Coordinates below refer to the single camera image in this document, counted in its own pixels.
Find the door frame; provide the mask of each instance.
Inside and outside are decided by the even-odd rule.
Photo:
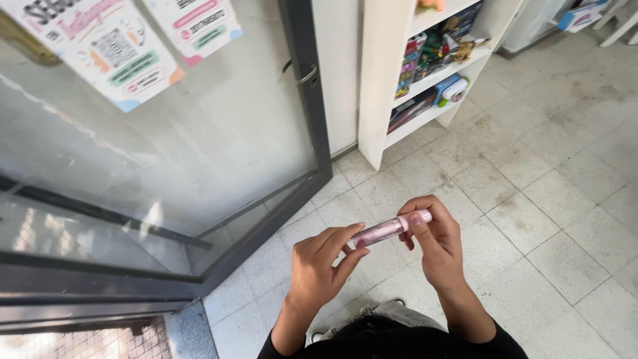
[[[32,328],[38,320],[45,326],[46,321],[56,319],[86,322],[91,317],[99,321],[105,316],[155,315],[167,308],[179,310],[218,287],[328,183],[332,178],[332,161],[312,3],[311,0],[278,0],[278,3],[295,78],[301,80],[316,68],[306,81],[297,81],[315,151],[315,171],[199,277],[0,253],[0,311],[3,307],[25,312],[47,306],[66,309],[40,318],[30,315]],[[69,313],[84,314],[75,317]],[[0,317],[0,325],[19,323],[15,317],[9,321]]]

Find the white bookshelf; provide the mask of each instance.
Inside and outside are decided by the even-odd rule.
[[[358,140],[359,150],[376,170],[381,166],[381,158],[386,148],[427,122],[436,119],[444,127],[450,124],[523,1],[484,0],[469,36],[490,38],[491,41],[476,48],[465,63],[452,63],[446,69],[412,84],[408,94],[396,100],[394,95],[408,39],[475,4],[478,0],[446,0],[445,9],[440,12],[415,11],[417,0],[365,1]],[[450,102],[444,107],[432,106],[387,134],[390,113],[394,107],[453,73],[470,79],[470,86],[461,101]]]

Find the black sleeve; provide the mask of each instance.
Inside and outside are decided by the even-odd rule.
[[[521,348],[521,346],[509,335],[500,325],[492,318],[494,325],[496,325],[496,335],[494,339],[487,343],[470,343],[464,340],[468,345],[478,354],[481,358],[513,358],[513,359],[528,359],[527,354]]]
[[[299,348],[299,350],[293,354],[292,356],[283,356],[277,352],[277,349],[272,345],[271,339],[272,330],[268,333],[268,337],[266,338],[266,342],[263,344],[262,350],[259,352],[257,359],[284,359],[284,358],[294,358],[299,354],[302,350],[304,350],[304,346]]]

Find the sign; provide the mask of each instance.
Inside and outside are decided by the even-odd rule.
[[[230,0],[143,0],[188,66],[243,32]]]
[[[131,0],[0,0],[0,7],[124,112],[184,76]]]

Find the stuffed animal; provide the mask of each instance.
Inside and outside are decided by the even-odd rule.
[[[436,8],[436,11],[443,11],[445,0],[418,0],[417,7],[425,9]]]

